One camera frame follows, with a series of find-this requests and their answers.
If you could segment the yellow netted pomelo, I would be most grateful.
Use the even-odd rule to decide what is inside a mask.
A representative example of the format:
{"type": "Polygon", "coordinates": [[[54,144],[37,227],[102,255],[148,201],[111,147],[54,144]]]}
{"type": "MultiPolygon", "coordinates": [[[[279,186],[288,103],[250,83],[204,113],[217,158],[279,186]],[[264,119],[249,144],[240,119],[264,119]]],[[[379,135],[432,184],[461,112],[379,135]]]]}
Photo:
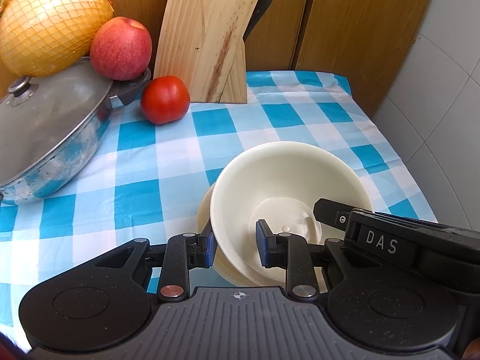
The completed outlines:
{"type": "Polygon", "coordinates": [[[46,77],[87,54],[114,13],[110,0],[2,0],[1,61],[18,77],[46,77]]]}

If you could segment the red tomato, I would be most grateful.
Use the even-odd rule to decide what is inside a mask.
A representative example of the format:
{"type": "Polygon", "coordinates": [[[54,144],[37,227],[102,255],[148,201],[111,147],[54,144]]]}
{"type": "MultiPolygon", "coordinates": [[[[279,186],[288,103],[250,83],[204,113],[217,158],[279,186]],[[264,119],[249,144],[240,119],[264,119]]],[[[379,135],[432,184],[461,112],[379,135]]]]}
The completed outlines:
{"type": "Polygon", "coordinates": [[[181,119],[190,105],[189,91],[176,76],[155,78],[143,89],[141,96],[142,113],[154,125],[181,119]]]}

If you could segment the cream bowl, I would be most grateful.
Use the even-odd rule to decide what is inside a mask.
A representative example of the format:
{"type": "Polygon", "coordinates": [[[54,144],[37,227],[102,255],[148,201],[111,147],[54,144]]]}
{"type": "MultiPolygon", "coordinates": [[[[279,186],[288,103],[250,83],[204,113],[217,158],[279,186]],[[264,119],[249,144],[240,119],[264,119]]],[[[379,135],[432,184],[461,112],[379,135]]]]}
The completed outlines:
{"type": "Polygon", "coordinates": [[[264,219],[274,233],[300,235],[311,244],[342,237],[341,231],[315,219],[313,207],[321,198],[374,208],[357,174],[314,145],[276,141],[239,154],[221,171],[202,202],[218,243],[216,272],[241,287],[284,285],[282,269],[261,265],[256,222],[264,219]]]}
{"type": "MultiPolygon", "coordinates": [[[[197,228],[200,232],[204,229],[210,220],[210,201],[214,185],[211,185],[208,191],[202,198],[197,212],[197,228]]],[[[243,276],[236,268],[234,268],[228,259],[224,256],[220,247],[216,249],[216,256],[213,263],[213,269],[224,280],[230,282],[237,287],[266,287],[266,286],[281,286],[285,287],[285,283],[278,280],[261,279],[260,283],[252,282],[243,276]]]]}

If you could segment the wooden knife block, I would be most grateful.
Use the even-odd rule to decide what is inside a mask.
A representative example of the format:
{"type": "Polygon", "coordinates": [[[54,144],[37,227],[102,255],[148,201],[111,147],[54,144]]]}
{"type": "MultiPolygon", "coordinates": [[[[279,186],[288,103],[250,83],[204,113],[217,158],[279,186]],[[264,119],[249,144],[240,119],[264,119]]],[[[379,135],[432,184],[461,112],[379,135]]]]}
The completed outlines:
{"type": "Polygon", "coordinates": [[[247,103],[243,35],[258,0],[168,0],[154,77],[175,76],[192,102],[247,103]]]}

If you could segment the black scissors in block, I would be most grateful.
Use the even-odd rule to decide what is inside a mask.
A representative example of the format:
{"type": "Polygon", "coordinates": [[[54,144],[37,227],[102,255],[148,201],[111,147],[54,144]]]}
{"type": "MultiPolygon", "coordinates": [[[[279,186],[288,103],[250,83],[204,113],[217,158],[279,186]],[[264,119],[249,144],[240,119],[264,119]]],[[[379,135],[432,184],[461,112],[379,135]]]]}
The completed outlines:
{"type": "Polygon", "coordinates": [[[273,0],[258,0],[256,3],[255,9],[252,13],[252,16],[250,18],[250,21],[247,25],[247,28],[245,30],[245,33],[243,35],[243,41],[246,41],[249,35],[251,34],[252,30],[254,27],[256,27],[256,24],[260,21],[264,13],[269,9],[271,6],[273,0]]]}

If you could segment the red apple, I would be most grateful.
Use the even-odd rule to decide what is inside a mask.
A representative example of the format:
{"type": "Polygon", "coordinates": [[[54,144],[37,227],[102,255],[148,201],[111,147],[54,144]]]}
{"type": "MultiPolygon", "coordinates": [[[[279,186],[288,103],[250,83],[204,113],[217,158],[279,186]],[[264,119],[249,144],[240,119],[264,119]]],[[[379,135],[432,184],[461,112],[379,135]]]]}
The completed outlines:
{"type": "Polygon", "coordinates": [[[111,80],[132,80],[148,67],[151,35],[140,22],[123,16],[110,19],[97,31],[89,59],[95,71],[111,80]]]}

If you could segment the blue white checkered tablecloth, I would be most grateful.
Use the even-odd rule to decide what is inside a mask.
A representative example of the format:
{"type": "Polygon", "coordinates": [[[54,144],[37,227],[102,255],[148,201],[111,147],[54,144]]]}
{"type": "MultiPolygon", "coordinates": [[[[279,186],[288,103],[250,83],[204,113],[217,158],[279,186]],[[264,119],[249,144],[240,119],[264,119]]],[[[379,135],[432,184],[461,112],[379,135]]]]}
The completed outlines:
{"type": "Polygon", "coordinates": [[[163,244],[194,228],[224,166],[269,141],[301,141],[339,157],[376,210],[434,220],[399,155],[352,97],[324,72],[251,72],[242,105],[194,103],[155,126],[133,103],[114,111],[85,168],[51,197],[1,208],[1,331],[26,349],[18,317],[35,284],[136,237],[163,244]]]}

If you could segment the wooden cabinet doors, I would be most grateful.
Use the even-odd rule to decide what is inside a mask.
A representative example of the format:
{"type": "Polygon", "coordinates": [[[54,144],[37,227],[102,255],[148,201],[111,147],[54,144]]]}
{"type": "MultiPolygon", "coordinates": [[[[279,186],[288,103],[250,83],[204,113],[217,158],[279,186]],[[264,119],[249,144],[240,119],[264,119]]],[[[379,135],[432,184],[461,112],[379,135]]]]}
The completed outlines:
{"type": "MultiPolygon", "coordinates": [[[[111,0],[117,16],[147,27],[155,53],[167,0],[111,0]]],[[[368,116],[379,108],[430,0],[274,0],[244,41],[247,71],[332,72],[346,77],[368,116]]]]}

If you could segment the steel pan with lid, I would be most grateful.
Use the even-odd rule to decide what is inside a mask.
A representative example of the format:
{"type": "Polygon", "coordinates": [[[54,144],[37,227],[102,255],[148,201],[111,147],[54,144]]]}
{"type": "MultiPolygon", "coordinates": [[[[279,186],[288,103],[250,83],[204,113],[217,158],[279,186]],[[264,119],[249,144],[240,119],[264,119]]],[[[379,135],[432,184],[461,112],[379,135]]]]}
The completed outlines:
{"type": "Polygon", "coordinates": [[[89,58],[51,76],[23,76],[1,100],[1,202],[48,197],[91,160],[115,108],[127,106],[151,79],[99,75],[89,58]]]}

